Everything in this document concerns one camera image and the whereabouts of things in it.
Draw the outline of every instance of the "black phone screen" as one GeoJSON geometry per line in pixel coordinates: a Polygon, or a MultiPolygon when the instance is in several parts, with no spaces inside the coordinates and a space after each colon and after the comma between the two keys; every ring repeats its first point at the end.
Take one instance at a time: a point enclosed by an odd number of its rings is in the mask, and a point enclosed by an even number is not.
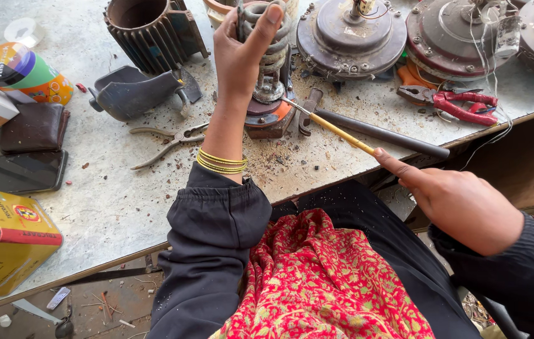
{"type": "Polygon", "coordinates": [[[30,193],[61,186],[66,151],[0,156],[0,191],[30,193]]]}

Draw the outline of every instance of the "gray table surface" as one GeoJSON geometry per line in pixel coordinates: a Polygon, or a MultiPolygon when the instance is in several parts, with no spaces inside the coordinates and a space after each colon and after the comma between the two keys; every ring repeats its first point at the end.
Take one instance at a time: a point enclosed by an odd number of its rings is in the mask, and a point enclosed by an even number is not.
{"type": "MultiPolygon", "coordinates": [[[[299,15],[309,2],[300,0],[299,15]]],[[[412,3],[414,1],[393,0],[392,6],[401,10],[404,18],[412,3]]],[[[213,29],[202,0],[186,0],[186,4],[196,18],[207,49],[212,51],[213,29]]],[[[71,82],[91,86],[109,71],[132,65],[106,29],[102,18],[105,5],[106,1],[99,0],[65,3],[29,0],[13,2],[7,7],[0,1],[0,43],[4,42],[3,30],[10,21],[34,18],[47,31],[34,50],[71,82]]],[[[162,139],[149,134],[130,135],[127,131],[142,126],[178,130],[210,119],[215,105],[211,96],[217,85],[213,57],[203,59],[199,54],[194,55],[185,67],[195,75],[204,97],[192,106],[190,116],[184,121],[176,114],[181,107],[178,98],[167,101],[145,118],[125,125],[105,112],[94,111],[88,104],[91,95],[75,90],[66,106],[72,116],[63,145],[70,154],[64,180],[71,180],[72,185],[63,185],[56,192],[33,195],[63,233],[64,244],[12,294],[0,297],[0,305],[165,247],[170,229],[166,213],[177,190],[185,187],[192,154],[196,153],[198,145],[179,146],[153,168],[131,171],[130,166],[150,158],[161,148],[162,139]],[[89,167],[82,169],[87,162],[89,167]],[[180,164],[181,168],[177,169],[175,164],[180,164]]],[[[445,122],[432,116],[432,109],[427,114],[418,113],[419,107],[395,94],[399,80],[347,81],[342,93],[336,95],[330,83],[316,77],[300,79],[299,71],[297,69],[294,74],[299,98],[307,96],[309,89],[316,86],[324,90],[324,108],[429,143],[449,145],[493,131],[451,116],[446,119],[452,123],[445,122]]],[[[525,120],[534,116],[534,75],[525,72],[516,59],[501,67],[496,75],[499,102],[511,119],[525,120]]],[[[487,86],[483,81],[476,81],[471,87],[487,86]]],[[[249,158],[248,174],[272,203],[378,166],[369,155],[351,148],[331,132],[312,125],[313,136],[302,137],[296,125],[294,120],[288,135],[280,140],[244,139],[245,154],[249,158]],[[284,164],[276,161],[278,156],[284,159],[284,164]],[[319,170],[314,169],[315,165],[320,166],[319,170]]],[[[413,153],[357,133],[354,135],[372,147],[384,147],[398,158],[413,153]]]]}

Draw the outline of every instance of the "black sleeve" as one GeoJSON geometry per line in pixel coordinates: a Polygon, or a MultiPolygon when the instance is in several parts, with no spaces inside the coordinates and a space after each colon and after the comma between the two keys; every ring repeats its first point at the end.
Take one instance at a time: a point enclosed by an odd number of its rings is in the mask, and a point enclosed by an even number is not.
{"type": "Polygon", "coordinates": [[[525,214],[519,239],[505,251],[483,257],[436,226],[429,237],[451,265],[455,282],[506,306],[516,327],[534,339],[534,220],[525,214]]]}
{"type": "Polygon", "coordinates": [[[240,185],[197,163],[167,219],[173,249],[158,255],[165,281],[148,339],[206,339],[237,309],[250,247],[263,236],[271,204],[252,182],[240,185]]]}

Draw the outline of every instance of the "red pliers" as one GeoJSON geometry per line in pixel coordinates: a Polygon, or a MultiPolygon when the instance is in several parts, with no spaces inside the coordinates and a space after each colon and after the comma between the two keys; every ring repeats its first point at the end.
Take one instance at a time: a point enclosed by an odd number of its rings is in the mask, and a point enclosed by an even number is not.
{"type": "Polygon", "coordinates": [[[494,126],[497,124],[497,118],[493,116],[493,111],[497,107],[497,98],[494,96],[464,92],[453,93],[446,90],[429,89],[423,86],[400,86],[397,94],[406,98],[412,103],[432,105],[437,109],[455,116],[457,119],[474,122],[484,126],[494,126]],[[472,101],[474,104],[464,110],[452,104],[450,101],[472,101]]]}

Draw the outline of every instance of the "screwdriver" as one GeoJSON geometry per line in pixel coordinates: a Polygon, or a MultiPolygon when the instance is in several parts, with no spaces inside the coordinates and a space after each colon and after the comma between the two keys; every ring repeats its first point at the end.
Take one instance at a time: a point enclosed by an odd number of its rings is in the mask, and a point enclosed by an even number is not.
{"type": "Polygon", "coordinates": [[[365,143],[362,143],[361,141],[355,139],[352,135],[350,135],[347,132],[341,130],[340,128],[332,125],[332,123],[330,123],[329,121],[324,120],[323,118],[319,117],[315,113],[309,112],[308,110],[302,108],[300,105],[298,105],[298,104],[292,102],[291,100],[289,100],[288,98],[286,98],[286,96],[282,96],[281,99],[285,103],[290,104],[291,106],[293,106],[294,108],[300,109],[301,111],[305,112],[311,120],[317,122],[318,124],[322,125],[324,128],[334,132],[339,137],[345,139],[347,143],[351,144],[351,146],[355,146],[357,148],[360,148],[362,151],[368,153],[371,156],[374,156],[374,149],[371,148],[370,146],[368,146],[365,143]]]}

